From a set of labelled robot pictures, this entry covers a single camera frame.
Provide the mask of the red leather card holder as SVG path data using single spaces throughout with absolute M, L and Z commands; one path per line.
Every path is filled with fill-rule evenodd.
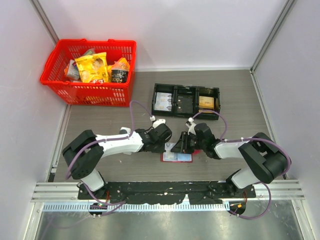
M 176 153 L 177 161 L 163 161 L 163 153 L 161 154 L 160 161 L 166 163 L 192 163 L 193 156 L 197 154 L 185 154 L 185 153 Z

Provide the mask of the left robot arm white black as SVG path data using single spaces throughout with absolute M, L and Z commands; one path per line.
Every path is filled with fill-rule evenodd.
M 117 135 L 99 135 L 92 130 L 85 130 L 62 150 L 68 165 L 66 178 L 80 180 L 95 199 L 102 199 L 107 193 L 107 187 L 96 169 L 102 158 L 139 152 L 162 154 L 165 152 L 165 143 L 171 137 L 170 128 L 158 120 L 148 129 L 131 131 L 123 127 Z

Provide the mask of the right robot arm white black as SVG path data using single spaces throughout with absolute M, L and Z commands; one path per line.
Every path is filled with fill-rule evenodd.
M 172 153 L 193 154 L 200 150 L 211 159 L 245 160 L 247 167 L 234 172 L 225 181 L 225 191 L 230 197 L 238 197 L 252 184 L 271 183 L 291 166 L 288 154 L 262 132 L 249 138 L 227 140 L 216 138 L 206 123 L 188 122 L 187 126 L 188 131 L 183 131 L 170 149 Z

